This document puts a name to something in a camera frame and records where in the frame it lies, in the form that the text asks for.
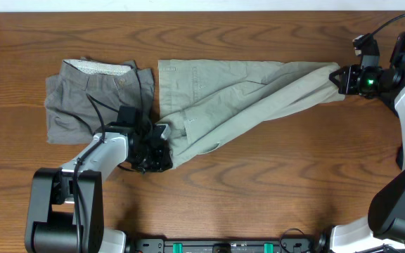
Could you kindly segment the light khaki green pants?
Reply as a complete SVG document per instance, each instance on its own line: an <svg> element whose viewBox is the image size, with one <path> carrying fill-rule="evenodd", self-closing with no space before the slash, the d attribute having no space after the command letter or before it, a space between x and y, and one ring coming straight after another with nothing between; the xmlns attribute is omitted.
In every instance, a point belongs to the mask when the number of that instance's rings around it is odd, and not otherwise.
<svg viewBox="0 0 405 253"><path fill-rule="evenodd" d="M337 63L159 60L160 122L173 167L258 124L344 100L328 76Z"/></svg>

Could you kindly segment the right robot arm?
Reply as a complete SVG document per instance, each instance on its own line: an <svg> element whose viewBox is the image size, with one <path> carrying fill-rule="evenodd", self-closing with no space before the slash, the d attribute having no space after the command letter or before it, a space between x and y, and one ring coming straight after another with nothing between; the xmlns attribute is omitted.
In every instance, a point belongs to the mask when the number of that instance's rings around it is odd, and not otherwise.
<svg viewBox="0 0 405 253"><path fill-rule="evenodd" d="M377 41L372 34L353 41L361 62L332 72L329 79L341 94L378 97L398 117L402 144L397 155L400 173L372 199L368 213L321 235L324 252L405 252L405 32L395 44L390 66L379 66Z"/></svg>

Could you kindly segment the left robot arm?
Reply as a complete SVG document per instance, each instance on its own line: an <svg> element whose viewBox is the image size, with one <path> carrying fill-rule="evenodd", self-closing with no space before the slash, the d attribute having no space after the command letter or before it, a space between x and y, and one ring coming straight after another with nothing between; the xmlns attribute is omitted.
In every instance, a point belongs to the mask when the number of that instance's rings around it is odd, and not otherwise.
<svg viewBox="0 0 405 253"><path fill-rule="evenodd" d="M171 169L168 124L111 122L59 168L38 169L32 179L25 231L28 252L134 252L119 230L106 228L103 182L120 164L142 174Z"/></svg>

